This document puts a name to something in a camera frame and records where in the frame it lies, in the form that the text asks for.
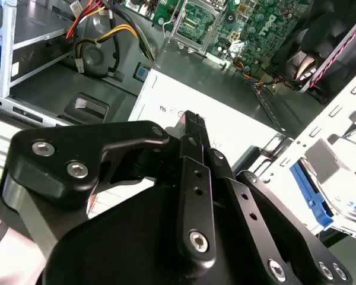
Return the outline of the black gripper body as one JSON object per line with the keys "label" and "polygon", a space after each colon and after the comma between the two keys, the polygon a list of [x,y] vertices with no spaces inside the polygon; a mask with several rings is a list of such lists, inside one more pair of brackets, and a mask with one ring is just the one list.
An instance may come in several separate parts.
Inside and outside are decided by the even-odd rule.
{"label": "black gripper body", "polygon": [[44,284],[274,284],[268,258],[211,189],[146,189],[69,232]]}

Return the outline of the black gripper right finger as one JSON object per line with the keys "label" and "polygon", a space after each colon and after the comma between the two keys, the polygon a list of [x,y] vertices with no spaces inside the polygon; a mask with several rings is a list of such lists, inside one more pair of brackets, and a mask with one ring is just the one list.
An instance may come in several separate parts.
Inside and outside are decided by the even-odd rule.
{"label": "black gripper right finger", "polygon": [[235,175],[209,144],[199,120],[211,169],[218,249],[235,284],[352,284],[342,263],[250,171]]}

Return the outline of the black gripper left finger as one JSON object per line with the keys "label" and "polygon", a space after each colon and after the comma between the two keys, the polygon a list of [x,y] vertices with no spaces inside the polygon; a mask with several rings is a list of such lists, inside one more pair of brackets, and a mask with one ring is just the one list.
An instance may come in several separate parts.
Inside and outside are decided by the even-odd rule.
{"label": "black gripper left finger", "polygon": [[151,121],[36,128],[14,135],[0,216],[16,217],[49,260],[72,230],[154,186],[210,187],[199,115],[164,130]]}

